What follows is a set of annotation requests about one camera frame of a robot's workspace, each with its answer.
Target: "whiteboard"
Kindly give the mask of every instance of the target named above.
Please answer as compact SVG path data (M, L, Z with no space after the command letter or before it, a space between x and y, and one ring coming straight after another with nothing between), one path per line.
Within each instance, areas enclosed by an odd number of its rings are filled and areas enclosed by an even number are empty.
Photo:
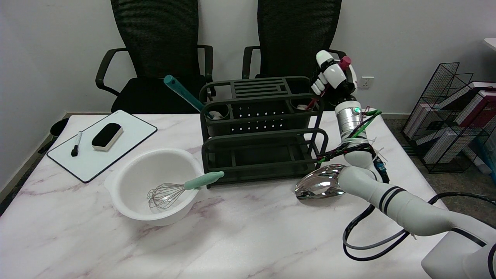
M91 141L108 123L119 124L123 128L122 135L108 151L93 149ZM83 183L88 183L156 131L157 127L118 110L82 131L76 157L70 155L76 135L50 150L47 156Z

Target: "black marker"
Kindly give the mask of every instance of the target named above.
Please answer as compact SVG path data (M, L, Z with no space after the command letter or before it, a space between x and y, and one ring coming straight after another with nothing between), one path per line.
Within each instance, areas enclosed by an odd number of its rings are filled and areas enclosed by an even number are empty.
M81 136L82 135L83 135L83 132L81 132L81 131L77 132L76 144L74 144L74 149L70 152L70 155L72 157L76 157L77 154L79 153L79 143L81 142Z

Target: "whisk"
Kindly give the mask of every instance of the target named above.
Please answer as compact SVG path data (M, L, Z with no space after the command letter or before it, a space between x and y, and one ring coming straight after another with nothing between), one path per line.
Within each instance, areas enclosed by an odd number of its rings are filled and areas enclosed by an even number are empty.
M224 176L223 171L209 172L198 178L189 180L181 184L164 183L157 186L155 189L148 191L148 205L150 208L168 209L174 204L179 196L186 190L196 189L203 185L208 185L216 182Z

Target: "white wall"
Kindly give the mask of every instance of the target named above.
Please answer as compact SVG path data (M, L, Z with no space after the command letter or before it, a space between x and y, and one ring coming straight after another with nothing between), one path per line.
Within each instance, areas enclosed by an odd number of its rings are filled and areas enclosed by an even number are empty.
M241 77L244 47L258 44L256 3L199 0L199 43L214 47L215 80ZM1 186L62 111L110 110L115 97L94 79L105 52L124 44L109 0L2 0L0 13L8 103L1 159L11 165L1 168ZM358 75L375 76L373 88L357 92L364 105L409 113L439 63L461 62L475 79L495 79L496 52L482 43L496 36L495 13L494 0L343 0L332 47L348 53ZM258 68L255 53L253 73ZM134 76L128 55L118 53L105 82L121 90ZM25 129L21 141L17 127Z
M65 98L0 13L0 191L64 114Z
M496 80L494 0L343 0L332 47L359 76L375 76L362 104L410 113L439 63L460 62L475 80Z

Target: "electrical socket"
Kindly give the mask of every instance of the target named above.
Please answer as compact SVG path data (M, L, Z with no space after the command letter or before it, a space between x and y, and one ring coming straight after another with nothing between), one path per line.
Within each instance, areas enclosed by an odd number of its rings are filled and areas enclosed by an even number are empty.
M358 82L358 88L371 88L373 84L373 76L362 76Z

